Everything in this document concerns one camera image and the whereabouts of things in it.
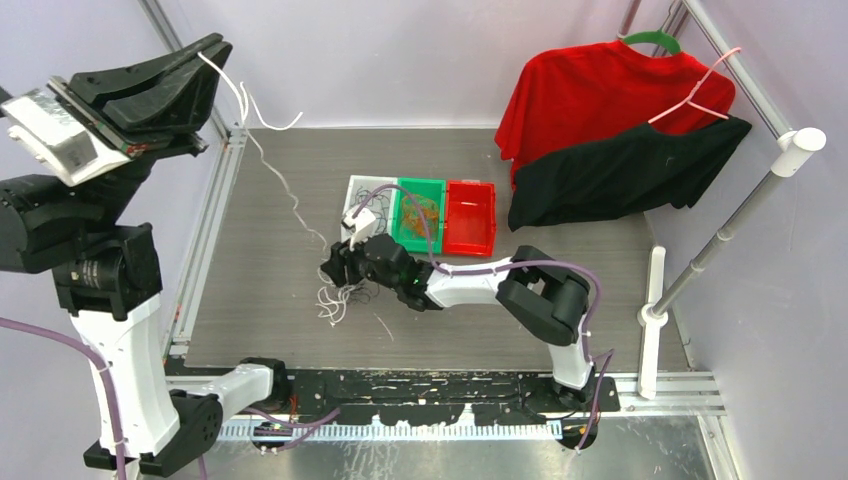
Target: clothes hanger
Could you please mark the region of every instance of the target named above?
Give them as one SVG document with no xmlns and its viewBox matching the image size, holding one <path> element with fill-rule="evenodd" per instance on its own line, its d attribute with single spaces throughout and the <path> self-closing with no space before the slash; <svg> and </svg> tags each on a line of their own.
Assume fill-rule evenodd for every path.
<svg viewBox="0 0 848 480">
<path fill-rule="evenodd" d="M 704 81 L 707 79 L 707 77 L 709 77 L 709 76 L 710 76 L 710 74 L 711 74 L 711 73 L 713 73 L 713 71 L 715 71 L 715 68 L 716 68 L 717 66 L 719 66 L 719 65 L 721 64 L 721 62 L 725 61 L 725 60 L 726 60 L 729 56 L 733 55 L 734 53 L 740 52 L 741 50 L 742 50 L 742 48 L 741 48 L 741 47 L 736 47 L 736 48 L 734 48 L 734 49 L 730 50 L 729 52 L 725 53 L 724 55 L 722 55 L 722 56 L 721 56 L 721 58 L 719 58 L 718 60 L 716 60 L 716 62 L 713 64 L 713 66 L 712 66 L 712 67 L 710 67 L 710 69 L 709 69 L 709 70 L 707 70 L 707 73 L 705 73 L 705 74 L 704 74 L 704 76 L 703 76 L 703 77 L 701 77 L 701 79 L 700 79 L 700 80 L 698 80 L 698 83 L 696 83 L 696 84 L 695 84 L 695 88 L 693 88 L 693 89 L 692 89 L 692 91 L 691 91 L 691 92 L 689 92 L 689 95 L 687 95 L 687 96 L 686 96 L 686 98 L 684 98 L 682 102 L 680 102 L 680 103 L 678 103 L 677 105 L 675 105 L 675 106 L 673 106 L 673 107 L 669 108 L 668 110 L 666 110 L 666 111 L 664 111 L 663 113 L 661 113 L 661 114 L 657 115 L 656 117 L 654 117 L 654 118 L 652 118 L 652 119 L 648 120 L 648 123 L 654 123 L 654 122 L 656 122 L 657 120 L 659 120 L 659 119 L 661 119 L 661 118 L 665 117 L 665 116 L 666 116 L 666 115 L 668 115 L 669 113 L 671 113 L 671 112 L 673 112 L 673 111 L 677 110 L 678 108 L 682 107 L 683 105 L 687 105 L 687 104 L 688 104 L 688 105 L 691 105 L 692 107 L 697 108 L 698 110 L 700 110 L 700 111 L 702 111 L 702 112 L 706 112 L 706 113 L 709 113 L 709 114 L 711 114 L 711 115 L 715 115 L 715 116 L 716 116 L 716 117 L 718 117 L 718 118 L 721 118 L 721 119 L 727 120 L 727 118 L 728 118 L 728 117 L 727 117 L 727 115 L 725 115 L 725 114 L 723 114 L 723 113 L 719 113 L 719 112 L 714 112 L 714 111 L 710 110 L 709 108 L 702 107 L 702 106 L 700 106 L 700 105 L 698 105 L 698 104 L 696 104 L 696 103 L 692 102 L 692 98 L 695 96 L 695 92 L 697 92 L 697 91 L 698 91 L 698 89 L 699 89 L 699 88 L 701 88 L 701 85 L 703 85 L 703 84 L 704 84 Z"/>
<path fill-rule="evenodd" d="M 678 53 L 683 51 L 683 49 L 680 48 L 680 43 L 677 42 L 676 38 L 659 30 L 634 33 L 633 35 L 628 35 L 622 38 L 621 41 L 624 42 L 625 45 L 634 45 L 637 43 L 653 43 L 654 45 L 659 45 L 663 47 L 668 51 L 668 53 L 672 55 L 677 55 Z"/>
</svg>

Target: red shirt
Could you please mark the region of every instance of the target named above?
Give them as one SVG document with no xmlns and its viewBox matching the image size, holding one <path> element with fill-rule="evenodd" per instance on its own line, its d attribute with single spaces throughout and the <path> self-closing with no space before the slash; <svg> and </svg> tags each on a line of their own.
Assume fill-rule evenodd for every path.
<svg viewBox="0 0 848 480">
<path fill-rule="evenodd" d="M 513 178 L 545 154 L 647 122 L 686 98 L 707 70 L 687 53 L 648 57 L 620 41 L 543 52 L 524 66 L 495 143 L 513 160 Z M 713 72 L 692 101 L 725 113 L 735 94 L 733 82 Z M 653 126 L 682 134 L 715 120 L 684 105 Z"/>
</svg>

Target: plastic tray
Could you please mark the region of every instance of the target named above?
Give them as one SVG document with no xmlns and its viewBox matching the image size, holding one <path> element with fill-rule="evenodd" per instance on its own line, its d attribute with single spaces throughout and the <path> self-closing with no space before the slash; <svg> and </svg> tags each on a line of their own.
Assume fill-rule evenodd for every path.
<svg viewBox="0 0 848 480">
<path fill-rule="evenodd" d="M 442 253 L 442 237 L 444 237 L 444 219 L 445 219 L 445 194 L 447 184 L 444 180 L 431 180 L 426 178 L 399 178 L 398 185 L 406 188 L 413 194 L 428 198 L 439 207 L 439 222 L 435 231 L 431 231 L 430 235 L 433 240 L 433 253 Z M 409 252 L 427 252 L 427 240 L 418 235 L 417 232 L 411 230 L 403 222 L 403 212 L 401 205 L 403 198 L 406 195 L 398 192 L 394 202 L 394 221 L 392 224 L 392 237 L 399 244 L 403 245 Z"/>
<path fill-rule="evenodd" d="M 495 249 L 495 186 L 449 180 L 442 253 L 491 257 Z"/>
<path fill-rule="evenodd" d="M 342 208 L 342 215 L 348 210 L 358 205 L 364 200 L 364 196 L 371 193 L 377 187 L 387 183 L 397 183 L 397 177 L 372 177 L 368 175 L 351 175 L 350 181 L 347 183 L 347 194 L 345 195 L 345 204 Z M 391 233 L 392 224 L 394 222 L 394 205 L 397 197 L 397 190 L 394 188 L 386 189 L 374 197 L 366 207 L 377 217 L 377 230 L 375 235 L 380 233 Z M 341 239 L 344 242 L 350 238 L 350 233 L 344 228 L 341 228 Z"/>
</svg>

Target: green hanger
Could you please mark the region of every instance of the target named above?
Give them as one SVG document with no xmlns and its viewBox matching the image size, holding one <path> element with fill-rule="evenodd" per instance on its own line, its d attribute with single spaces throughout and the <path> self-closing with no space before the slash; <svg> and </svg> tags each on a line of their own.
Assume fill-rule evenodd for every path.
<svg viewBox="0 0 848 480">
<path fill-rule="evenodd" d="M 634 33 L 633 35 L 628 35 L 622 38 L 621 41 L 626 45 L 633 45 L 635 43 L 653 43 L 668 50 L 668 53 L 672 55 L 677 55 L 682 51 L 676 38 L 661 31 Z"/>
</svg>

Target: clothes rack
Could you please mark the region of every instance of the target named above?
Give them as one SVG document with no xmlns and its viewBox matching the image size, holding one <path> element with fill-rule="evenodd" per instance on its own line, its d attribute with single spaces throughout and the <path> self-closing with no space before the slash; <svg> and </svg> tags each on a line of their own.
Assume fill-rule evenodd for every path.
<svg viewBox="0 0 848 480">
<path fill-rule="evenodd" d="M 641 0 L 631 0 L 624 14 L 618 37 L 630 30 Z M 721 34 L 720 29 L 710 18 L 700 0 L 676 0 L 669 9 L 669 18 L 661 30 L 676 35 L 684 22 L 691 18 L 718 55 L 728 52 L 731 47 Z M 735 236 L 741 225 L 756 208 L 768 200 L 768 196 L 812 156 L 824 148 L 826 136 L 816 128 L 803 128 L 793 131 L 785 117 L 774 106 L 766 92 L 760 88 L 755 78 L 745 68 L 740 55 L 733 55 L 725 62 L 728 71 L 736 81 L 745 97 L 754 106 L 757 115 L 777 139 L 783 153 L 772 164 L 759 184 L 751 191 L 724 225 L 691 260 L 689 266 L 677 277 L 671 286 L 663 291 L 665 248 L 654 246 L 648 266 L 648 288 L 646 303 L 636 317 L 644 329 L 642 336 L 642 358 L 639 363 L 639 394 L 652 399 L 657 393 L 657 360 L 659 356 L 660 329 L 668 322 L 668 309 L 680 293 L 703 272 L 707 264 Z"/>
</svg>

